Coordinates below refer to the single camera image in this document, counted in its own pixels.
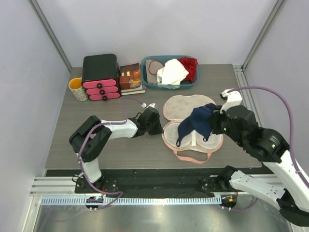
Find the grey cloth with red loop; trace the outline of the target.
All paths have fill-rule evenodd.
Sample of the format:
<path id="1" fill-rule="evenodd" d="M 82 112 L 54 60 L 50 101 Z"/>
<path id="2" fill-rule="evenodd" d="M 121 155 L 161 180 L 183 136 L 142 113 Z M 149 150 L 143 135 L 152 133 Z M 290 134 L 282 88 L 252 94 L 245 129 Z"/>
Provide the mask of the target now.
<path id="1" fill-rule="evenodd" d="M 146 68 L 146 80 L 150 85 L 157 85 L 157 72 L 164 67 L 164 64 L 160 61 L 148 59 L 145 63 Z"/>

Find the black pink drawer organizer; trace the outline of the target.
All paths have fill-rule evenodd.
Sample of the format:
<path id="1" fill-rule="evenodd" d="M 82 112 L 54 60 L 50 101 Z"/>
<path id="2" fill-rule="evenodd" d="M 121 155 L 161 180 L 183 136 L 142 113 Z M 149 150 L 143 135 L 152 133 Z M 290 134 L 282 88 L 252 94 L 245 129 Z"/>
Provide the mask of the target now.
<path id="1" fill-rule="evenodd" d="M 117 56 L 102 54 L 84 57 L 82 86 L 92 101 L 120 98 Z"/>

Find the white cloth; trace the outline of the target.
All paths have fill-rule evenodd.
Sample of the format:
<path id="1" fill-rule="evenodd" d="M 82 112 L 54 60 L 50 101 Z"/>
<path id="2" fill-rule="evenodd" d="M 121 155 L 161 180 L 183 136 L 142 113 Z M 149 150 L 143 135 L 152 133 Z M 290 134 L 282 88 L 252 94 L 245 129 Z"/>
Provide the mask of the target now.
<path id="1" fill-rule="evenodd" d="M 184 80 L 189 71 L 174 58 L 165 63 L 165 66 L 157 71 L 158 85 L 179 85 Z"/>

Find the yellow inside patterned mug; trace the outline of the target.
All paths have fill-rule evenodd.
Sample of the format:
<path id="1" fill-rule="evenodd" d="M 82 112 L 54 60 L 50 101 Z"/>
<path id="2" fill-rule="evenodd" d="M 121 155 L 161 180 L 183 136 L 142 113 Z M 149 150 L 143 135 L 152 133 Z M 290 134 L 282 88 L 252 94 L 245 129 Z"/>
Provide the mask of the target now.
<path id="1" fill-rule="evenodd" d="M 88 99 L 88 95 L 83 88 L 82 78 L 73 78 L 69 81 L 68 87 L 76 100 L 84 102 Z"/>

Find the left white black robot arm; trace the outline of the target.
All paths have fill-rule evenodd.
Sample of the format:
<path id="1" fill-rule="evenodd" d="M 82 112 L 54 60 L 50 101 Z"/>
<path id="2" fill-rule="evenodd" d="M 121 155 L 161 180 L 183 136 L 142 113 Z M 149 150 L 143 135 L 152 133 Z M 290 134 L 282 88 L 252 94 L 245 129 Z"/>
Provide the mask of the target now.
<path id="1" fill-rule="evenodd" d="M 163 133 L 160 115 L 153 106 L 147 106 L 142 113 L 123 121 L 100 120 L 90 116 L 69 138 L 69 144 L 77 154 L 86 187 L 93 193 L 102 189 L 102 172 L 99 169 L 98 156 L 106 143 L 118 138 L 136 138 L 145 133 L 158 135 Z"/>

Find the red garment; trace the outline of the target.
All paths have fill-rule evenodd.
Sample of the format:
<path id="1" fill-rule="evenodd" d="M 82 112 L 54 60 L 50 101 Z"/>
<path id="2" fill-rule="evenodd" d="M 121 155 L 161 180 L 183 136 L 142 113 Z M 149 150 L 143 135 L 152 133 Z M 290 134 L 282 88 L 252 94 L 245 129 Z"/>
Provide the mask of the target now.
<path id="1" fill-rule="evenodd" d="M 178 61 L 188 71 L 188 75 L 185 77 L 184 81 L 194 83 L 198 66 L 197 59 L 191 57 L 181 57 Z"/>

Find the teal plastic basket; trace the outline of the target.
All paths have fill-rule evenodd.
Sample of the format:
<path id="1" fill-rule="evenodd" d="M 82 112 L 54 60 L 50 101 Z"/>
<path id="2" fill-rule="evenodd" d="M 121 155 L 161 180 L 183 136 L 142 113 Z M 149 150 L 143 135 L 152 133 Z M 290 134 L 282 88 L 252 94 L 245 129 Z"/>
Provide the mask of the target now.
<path id="1" fill-rule="evenodd" d="M 164 65 L 171 59 L 180 59 L 181 63 L 184 64 L 185 68 L 189 68 L 189 77 L 186 77 L 180 82 L 179 85 L 163 85 L 153 84 L 150 82 L 151 77 L 153 76 L 151 68 L 153 65 L 151 63 L 159 63 Z M 188 89 L 193 87 L 200 80 L 200 67 L 198 65 L 197 59 L 191 56 L 185 55 L 166 55 L 166 56 L 148 56 L 141 61 L 140 64 L 141 71 L 141 80 L 149 88 L 168 88 L 168 89 Z"/>

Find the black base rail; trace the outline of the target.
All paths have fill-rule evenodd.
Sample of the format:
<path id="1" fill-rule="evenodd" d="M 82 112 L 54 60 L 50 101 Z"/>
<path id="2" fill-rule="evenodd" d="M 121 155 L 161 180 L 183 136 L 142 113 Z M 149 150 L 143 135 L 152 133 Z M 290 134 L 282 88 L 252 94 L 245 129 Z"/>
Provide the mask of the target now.
<path id="1" fill-rule="evenodd" d="M 225 169 L 104 169 L 102 177 L 91 188 L 79 177 L 75 193 L 111 193 L 121 191 L 124 198 L 202 198 L 216 192 L 234 192 L 228 183 L 231 172 Z"/>

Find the pink mesh laundry bag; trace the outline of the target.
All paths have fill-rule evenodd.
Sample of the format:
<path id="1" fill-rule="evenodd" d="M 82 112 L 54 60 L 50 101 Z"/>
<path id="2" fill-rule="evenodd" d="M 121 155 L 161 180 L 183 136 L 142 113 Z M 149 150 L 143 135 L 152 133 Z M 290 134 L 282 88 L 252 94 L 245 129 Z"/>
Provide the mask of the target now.
<path id="1" fill-rule="evenodd" d="M 176 95 L 163 106 L 163 116 L 169 121 L 163 127 L 162 139 L 182 161 L 203 164 L 223 145 L 223 135 L 213 134 L 207 119 L 213 115 L 216 103 L 204 95 Z M 192 150 L 207 155 L 206 160 L 179 155 Z"/>

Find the navy blue bra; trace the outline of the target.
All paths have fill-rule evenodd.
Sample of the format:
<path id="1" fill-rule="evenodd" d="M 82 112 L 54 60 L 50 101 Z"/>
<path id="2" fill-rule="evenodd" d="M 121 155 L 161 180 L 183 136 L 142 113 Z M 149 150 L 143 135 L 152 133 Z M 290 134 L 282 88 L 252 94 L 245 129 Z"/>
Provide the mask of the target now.
<path id="1" fill-rule="evenodd" d="M 207 142 L 212 133 L 212 127 L 210 126 L 208 119 L 213 116 L 216 109 L 217 105 L 213 103 L 194 108 L 190 116 L 185 118 L 178 126 L 178 139 L 176 141 L 176 146 L 180 147 L 182 139 L 189 135 L 193 130 L 202 135 L 203 141 Z"/>

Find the stack of books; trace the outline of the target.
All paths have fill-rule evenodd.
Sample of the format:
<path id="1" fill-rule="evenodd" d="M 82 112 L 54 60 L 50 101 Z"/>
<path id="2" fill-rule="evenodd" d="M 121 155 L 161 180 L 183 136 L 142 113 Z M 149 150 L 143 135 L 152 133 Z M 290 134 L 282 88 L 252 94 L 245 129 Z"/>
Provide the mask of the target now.
<path id="1" fill-rule="evenodd" d="M 121 66 L 119 68 L 119 74 L 121 94 L 144 90 L 139 63 Z"/>

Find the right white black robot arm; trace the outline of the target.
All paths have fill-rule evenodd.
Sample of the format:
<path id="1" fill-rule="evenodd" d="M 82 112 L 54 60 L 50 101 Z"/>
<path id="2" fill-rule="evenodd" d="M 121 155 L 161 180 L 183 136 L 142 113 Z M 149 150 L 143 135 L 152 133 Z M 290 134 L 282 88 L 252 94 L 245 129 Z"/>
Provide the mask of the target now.
<path id="1" fill-rule="evenodd" d="M 309 177 L 292 157 L 292 149 L 283 136 L 273 129 L 259 127 L 254 113 L 242 105 L 223 112 L 220 106 L 207 106 L 213 112 L 208 118 L 212 133 L 227 135 L 283 183 L 283 187 L 276 187 L 226 166 L 217 177 L 220 189 L 245 191 L 273 205 L 290 223 L 307 227 Z"/>

